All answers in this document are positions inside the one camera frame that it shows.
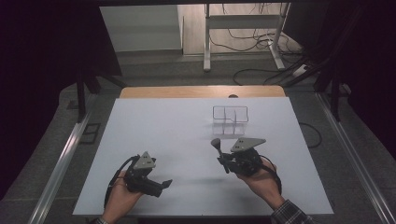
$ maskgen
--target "plaid shirt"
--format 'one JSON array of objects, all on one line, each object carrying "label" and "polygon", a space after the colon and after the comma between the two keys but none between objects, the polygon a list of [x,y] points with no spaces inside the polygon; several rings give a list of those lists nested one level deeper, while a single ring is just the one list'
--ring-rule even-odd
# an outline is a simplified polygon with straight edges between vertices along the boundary
[{"label": "plaid shirt", "polygon": [[282,206],[275,210],[271,218],[278,224],[312,224],[312,217],[307,216],[294,203],[286,200]]}]

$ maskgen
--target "white board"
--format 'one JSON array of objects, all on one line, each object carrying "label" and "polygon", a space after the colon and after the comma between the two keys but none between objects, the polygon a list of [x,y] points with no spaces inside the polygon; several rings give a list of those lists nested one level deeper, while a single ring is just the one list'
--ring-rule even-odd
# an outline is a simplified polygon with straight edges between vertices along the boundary
[{"label": "white board", "polygon": [[266,139],[255,148],[276,164],[284,198],[307,214],[332,214],[288,97],[118,99],[73,214],[101,215],[106,187],[116,170],[128,158],[148,151],[157,159],[148,178],[173,183],[160,198],[144,195],[131,215],[271,215],[262,199],[219,164],[210,141],[219,137],[223,152],[230,152],[238,136],[213,134],[215,105],[247,106],[244,137]]}]

